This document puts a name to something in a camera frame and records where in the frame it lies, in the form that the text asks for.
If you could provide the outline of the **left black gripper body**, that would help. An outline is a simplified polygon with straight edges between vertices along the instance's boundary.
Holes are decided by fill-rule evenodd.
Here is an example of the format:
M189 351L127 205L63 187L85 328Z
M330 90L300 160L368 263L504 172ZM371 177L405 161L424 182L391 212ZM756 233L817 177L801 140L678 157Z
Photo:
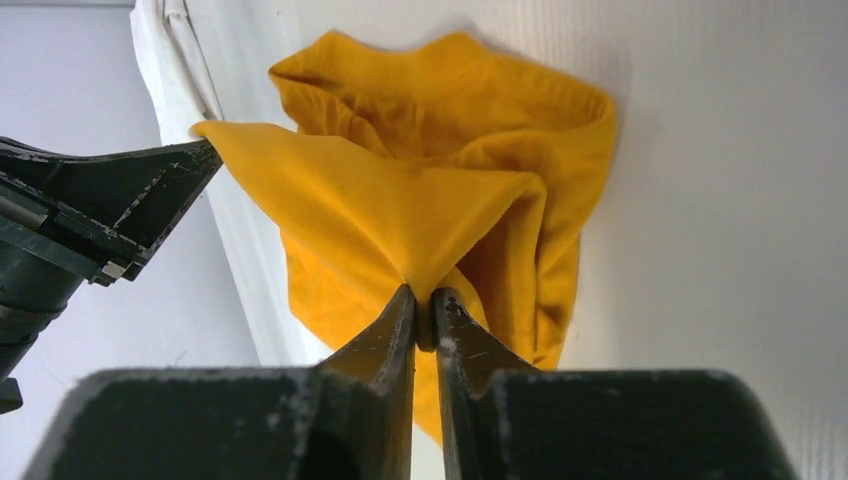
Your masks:
M22 407L12 371L41 332L66 309L87 277L87 257L72 235L1 220L1 412Z

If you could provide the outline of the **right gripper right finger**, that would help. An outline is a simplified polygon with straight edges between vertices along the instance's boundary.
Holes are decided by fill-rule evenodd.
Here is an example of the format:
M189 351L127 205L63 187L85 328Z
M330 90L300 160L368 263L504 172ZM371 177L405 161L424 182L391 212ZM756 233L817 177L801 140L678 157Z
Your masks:
M761 402L721 370L543 371L432 297L450 479L793 479Z

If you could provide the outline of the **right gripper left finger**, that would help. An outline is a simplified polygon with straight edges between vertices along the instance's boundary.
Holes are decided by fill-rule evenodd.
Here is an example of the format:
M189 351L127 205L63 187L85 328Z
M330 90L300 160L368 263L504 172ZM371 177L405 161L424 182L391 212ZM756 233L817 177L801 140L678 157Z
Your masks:
M406 479L416 303L307 367L105 370L66 397L28 479Z

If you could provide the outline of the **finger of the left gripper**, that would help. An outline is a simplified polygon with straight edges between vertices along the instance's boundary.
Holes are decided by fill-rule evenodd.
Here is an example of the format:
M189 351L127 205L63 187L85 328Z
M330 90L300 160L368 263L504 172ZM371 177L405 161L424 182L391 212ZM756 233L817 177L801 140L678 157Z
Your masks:
M1 239L90 283L134 280L222 165L206 140L99 156L1 140Z

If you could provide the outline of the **yellow t shirt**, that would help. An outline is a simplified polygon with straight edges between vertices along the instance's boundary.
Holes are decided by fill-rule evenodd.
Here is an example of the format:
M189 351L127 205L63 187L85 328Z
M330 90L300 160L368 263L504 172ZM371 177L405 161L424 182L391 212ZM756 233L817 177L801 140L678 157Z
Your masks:
M333 31L269 76L295 130L193 132L278 226L293 315L337 349L399 286L420 301L450 287L518 356L554 368L613 157L612 97L463 32L388 51Z

